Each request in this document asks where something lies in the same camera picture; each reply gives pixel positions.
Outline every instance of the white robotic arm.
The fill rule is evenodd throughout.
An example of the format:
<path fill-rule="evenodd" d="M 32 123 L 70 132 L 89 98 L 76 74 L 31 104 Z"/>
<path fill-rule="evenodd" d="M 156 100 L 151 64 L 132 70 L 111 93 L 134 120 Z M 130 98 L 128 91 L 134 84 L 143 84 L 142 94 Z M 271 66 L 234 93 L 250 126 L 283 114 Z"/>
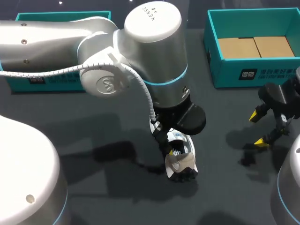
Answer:
<path fill-rule="evenodd" d="M 0 32 L 0 75 L 30 79 L 79 71 L 82 86 L 97 97 L 115 96 L 131 78 L 138 79 L 168 178 L 185 181 L 196 176 L 190 135 L 200 133 L 206 120 L 203 109 L 190 100 L 184 25 L 174 5 L 140 5 L 129 13 L 122 30 L 106 18 L 92 17 L 72 22 L 1 21 Z M 0 225 L 68 225 L 67 186 L 51 141 L 30 126 L 1 116 L 0 121 L 2 128 L 5 125 L 0 129 L 0 188 L 12 190 L 6 196 L 14 208 L 0 210 Z M 13 144 L 8 127 L 17 131 Z M 39 145 L 30 141 L 36 135 Z M 44 151 L 43 157 L 48 157 L 42 160 L 51 160 L 37 163 L 42 157 L 37 152 Z M 10 176 L 11 170 L 22 172 Z M 47 174 L 40 179 L 37 171 Z M 16 194 L 9 179 L 24 191 Z"/>

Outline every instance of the black logo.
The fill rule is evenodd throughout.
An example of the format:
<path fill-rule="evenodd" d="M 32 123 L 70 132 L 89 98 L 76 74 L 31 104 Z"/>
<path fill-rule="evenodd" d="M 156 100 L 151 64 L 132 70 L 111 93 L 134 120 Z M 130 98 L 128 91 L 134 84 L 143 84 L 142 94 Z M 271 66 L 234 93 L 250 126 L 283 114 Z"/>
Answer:
<path fill-rule="evenodd" d="M 253 80 L 256 75 L 257 69 L 242 69 L 240 72 L 239 80 Z"/>
<path fill-rule="evenodd" d="M 28 78 L 30 84 L 45 84 L 45 79 L 43 77 L 33 77 Z"/>

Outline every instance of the white cylinder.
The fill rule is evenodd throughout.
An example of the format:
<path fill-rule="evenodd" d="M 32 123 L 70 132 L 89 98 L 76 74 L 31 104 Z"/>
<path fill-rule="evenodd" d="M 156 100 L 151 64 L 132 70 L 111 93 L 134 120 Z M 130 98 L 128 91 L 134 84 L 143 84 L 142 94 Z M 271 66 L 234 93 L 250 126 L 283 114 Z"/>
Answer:
<path fill-rule="evenodd" d="M 69 225 L 55 147 L 40 131 L 0 116 L 0 225 Z"/>

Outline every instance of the teal box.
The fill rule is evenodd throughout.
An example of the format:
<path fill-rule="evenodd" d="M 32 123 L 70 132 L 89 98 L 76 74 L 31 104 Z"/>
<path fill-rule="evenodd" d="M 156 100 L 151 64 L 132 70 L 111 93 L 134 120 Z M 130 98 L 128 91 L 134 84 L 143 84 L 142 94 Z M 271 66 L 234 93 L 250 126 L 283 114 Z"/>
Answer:
<path fill-rule="evenodd" d="M 67 22 L 92 16 L 111 19 L 110 11 L 101 12 L 55 12 L 55 13 L 19 13 L 16 21 L 51 21 Z M 6 77 L 12 92 L 35 91 L 84 91 L 79 73 L 47 77 L 43 79 L 27 79 Z"/>
<path fill-rule="evenodd" d="M 285 36 L 295 57 L 224 59 L 218 38 Z M 204 45 L 216 88 L 282 84 L 300 66 L 300 11 L 297 8 L 209 10 Z"/>

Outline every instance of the white cable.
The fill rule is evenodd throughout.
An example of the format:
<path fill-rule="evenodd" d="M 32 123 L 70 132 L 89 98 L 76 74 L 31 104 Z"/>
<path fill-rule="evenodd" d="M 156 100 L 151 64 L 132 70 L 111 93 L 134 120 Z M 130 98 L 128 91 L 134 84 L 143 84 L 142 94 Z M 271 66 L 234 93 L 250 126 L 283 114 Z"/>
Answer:
<path fill-rule="evenodd" d="M 148 105 L 149 105 L 149 110 L 150 110 L 150 119 L 152 121 L 155 121 L 156 118 L 155 118 L 155 112 L 154 112 L 154 108 L 153 108 L 152 98 L 151 98 L 151 95 L 149 93 L 147 86 L 145 85 L 145 82 L 143 81 L 141 76 L 134 69 L 132 69 L 131 67 L 129 67 L 123 63 L 121 63 L 121 65 L 138 80 L 138 82 L 141 85 L 143 91 L 145 92 L 147 100 L 148 100 Z M 66 74 L 66 73 L 77 72 L 82 69 L 86 69 L 86 70 L 100 69 L 103 66 L 114 67 L 114 65 L 112 63 L 103 63 L 103 62 L 83 63 L 81 65 L 74 66 L 74 67 L 69 67 L 69 68 L 59 69 L 59 70 L 54 70 L 54 71 L 49 71 L 49 72 L 42 72 L 42 73 L 22 73 L 22 72 L 0 71 L 0 76 L 26 77 L 26 78 L 49 77 L 49 76 L 56 76 L 56 75 L 62 75 L 62 74 Z"/>

